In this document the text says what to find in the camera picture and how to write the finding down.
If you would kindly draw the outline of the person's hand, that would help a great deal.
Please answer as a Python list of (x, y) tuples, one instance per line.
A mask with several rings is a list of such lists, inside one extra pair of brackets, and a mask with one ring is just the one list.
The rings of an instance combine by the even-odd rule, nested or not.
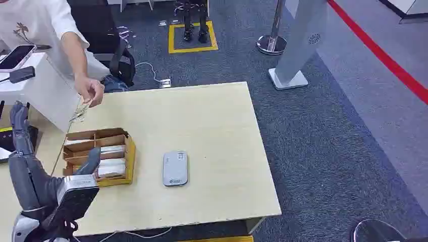
[(83, 103), (90, 103), (89, 107), (95, 107), (102, 103), (104, 95), (104, 85), (86, 75), (77, 75), (74, 78), (75, 88), (83, 98)]

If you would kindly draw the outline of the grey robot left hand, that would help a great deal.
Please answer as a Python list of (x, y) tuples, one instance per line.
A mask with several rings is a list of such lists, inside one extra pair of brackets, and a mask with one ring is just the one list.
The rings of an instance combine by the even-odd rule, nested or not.
[(20, 101), (10, 111), (10, 122), (15, 151), (9, 156), (8, 165), (23, 211), (59, 206), (86, 212), (99, 191), (93, 173), (100, 164), (100, 148), (91, 149), (87, 161), (71, 176), (54, 177), (46, 173), (34, 154), (28, 108)]

